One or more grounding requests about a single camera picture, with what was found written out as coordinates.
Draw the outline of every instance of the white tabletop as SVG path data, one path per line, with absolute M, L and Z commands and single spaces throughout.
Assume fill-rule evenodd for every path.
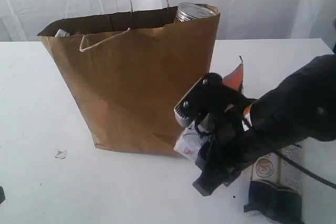
M 321 39 L 216 41 L 212 71 L 244 60 L 245 95 L 258 98 L 314 56 Z M 200 170 L 183 158 L 95 149 L 52 58 L 40 42 L 0 42 L 0 223 L 267 223 L 243 213 L 250 170 L 202 197 Z M 58 150 L 67 150 L 63 160 Z M 336 182 L 336 141 L 307 140 L 305 166 Z M 335 222 L 336 191 L 303 177 L 306 224 Z

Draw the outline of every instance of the paper debris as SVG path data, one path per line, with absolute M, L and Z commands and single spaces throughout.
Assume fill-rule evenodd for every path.
M 59 158 L 59 159 L 64 159 L 67 156 L 67 151 L 58 151 L 57 155 L 55 156 L 55 158 Z

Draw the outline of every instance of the black cable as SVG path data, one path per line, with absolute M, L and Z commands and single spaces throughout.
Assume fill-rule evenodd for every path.
M 244 117 L 242 116 L 240 113 L 237 113 L 240 117 L 241 120 L 245 123 L 245 125 L 253 130 L 256 134 L 263 134 L 266 135 L 265 132 L 262 131 L 258 131 L 256 130 L 251 124 L 250 122 Z M 311 171 L 305 169 L 304 167 L 302 167 L 301 165 L 299 165 L 298 163 L 294 162 L 293 160 L 289 159 L 288 157 L 284 156 L 283 154 L 281 154 L 277 149 L 275 149 L 274 147 L 270 146 L 270 144 L 266 143 L 265 141 L 263 141 L 263 143 L 265 144 L 265 146 L 267 148 L 269 148 L 269 150 L 273 153 L 275 153 L 278 157 L 282 158 L 284 161 L 286 161 L 288 164 L 292 165 L 293 167 L 295 167 L 297 170 L 303 172 L 304 174 L 308 175 L 309 177 L 312 177 L 314 179 L 316 179 L 318 182 L 321 182 L 322 184 L 325 184 L 327 186 L 330 186 L 333 189 L 336 189 L 336 184 L 321 178 L 320 176 L 316 175 L 315 173 L 312 173 Z

